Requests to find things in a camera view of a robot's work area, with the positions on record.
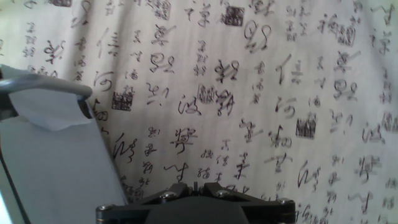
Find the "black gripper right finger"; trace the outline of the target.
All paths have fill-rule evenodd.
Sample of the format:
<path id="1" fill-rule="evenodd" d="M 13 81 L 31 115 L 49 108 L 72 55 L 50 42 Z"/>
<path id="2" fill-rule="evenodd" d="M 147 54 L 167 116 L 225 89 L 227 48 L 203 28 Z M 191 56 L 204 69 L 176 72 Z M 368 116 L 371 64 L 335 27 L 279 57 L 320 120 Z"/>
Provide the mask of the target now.
<path id="1" fill-rule="evenodd" d="M 198 196 L 213 198 L 217 202 L 226 202 L 227 205 L 237 207 L 238 212 L 233 214 L 245 218 L 248 223 L 296 223 L 296 204 L 289 198 L 265 201 L 222 187 L 217 182 L 198 187 Z"/>

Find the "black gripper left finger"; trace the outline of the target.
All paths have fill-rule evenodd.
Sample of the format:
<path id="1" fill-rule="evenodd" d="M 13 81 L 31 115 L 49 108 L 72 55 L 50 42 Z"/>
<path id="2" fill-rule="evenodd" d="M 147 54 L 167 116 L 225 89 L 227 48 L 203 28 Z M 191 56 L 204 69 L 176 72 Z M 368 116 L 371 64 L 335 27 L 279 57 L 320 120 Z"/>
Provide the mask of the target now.
<path id="1" fill-rule="evenodd" d="M 195 195 L 195 184 L 172 184 L 166 190 L 128 205 L 105 204 L 96 208 L 96 224 L 145 223 L 150 212 L 174 200 Z"/>

